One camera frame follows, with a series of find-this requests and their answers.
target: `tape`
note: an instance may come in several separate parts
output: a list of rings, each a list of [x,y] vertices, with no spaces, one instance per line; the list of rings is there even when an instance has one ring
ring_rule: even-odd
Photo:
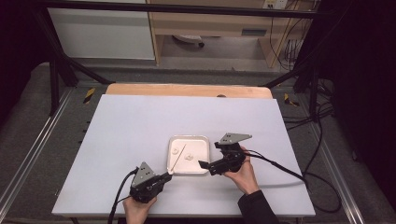
[[[297,102],[293,102],[289,99],[289,95],[285,93],[285,104],[287,105],[294,105],[294,106],[299,106],[300,104]]]
[[[88,90],[87,95],[85,95],[84,102],[82,102],[84,105],[90,102],[94,92],[95,92],[95,88],[90,88]]]

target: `hand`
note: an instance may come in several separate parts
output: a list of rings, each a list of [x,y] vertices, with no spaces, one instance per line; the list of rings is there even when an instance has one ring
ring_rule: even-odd
[[[148,203],[140,203],[129,197],[122,204],[125,210],[126,223],[143,224],[148,217],[150,207],[157,202],[157,197],[151,199]]]
[[[248,153],[244,147],[241,148],[245,153]],[[231,178],[235,185],[246,195],[259,190],[259,185],[257,184],[256,176],[254,175],[253,166],[250,163],[249,156],[246,156],[238,172],[233,173],[229,171],[224,173],[224,175]]]

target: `white tray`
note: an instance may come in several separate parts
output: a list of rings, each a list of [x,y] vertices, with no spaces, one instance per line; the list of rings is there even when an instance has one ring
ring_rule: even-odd
[[[175,135],[169,140],[169,174],[201,175],[207,172],[198,161],[209,162],[209,141],[201,135]]]

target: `white tabletop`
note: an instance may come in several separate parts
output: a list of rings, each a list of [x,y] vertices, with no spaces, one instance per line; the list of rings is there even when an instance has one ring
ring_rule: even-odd
[[[168,144],[178,134],[209,139],[210,160],[222,155],[214,143],[226,133],[248,133],[241,146],[300,174],[276,100],[182,96],[103,95],[64,187],[52,210],[64,217],[107,217],[122,179],[145,161],[166,172]],[[252,158],[258,183],[279,217],[314,216],[301,180]],[[120,197],[126,197],[132,181]],[[220,175],[174,175],[151,217],[240,216],[242,192]],[[123,216],[120,203],[116,215]]]

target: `black sleeve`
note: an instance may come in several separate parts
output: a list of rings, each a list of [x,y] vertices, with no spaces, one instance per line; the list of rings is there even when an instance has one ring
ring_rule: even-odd
[[[247,224],[279,223],[261,190],[242,196],[238,205]]]

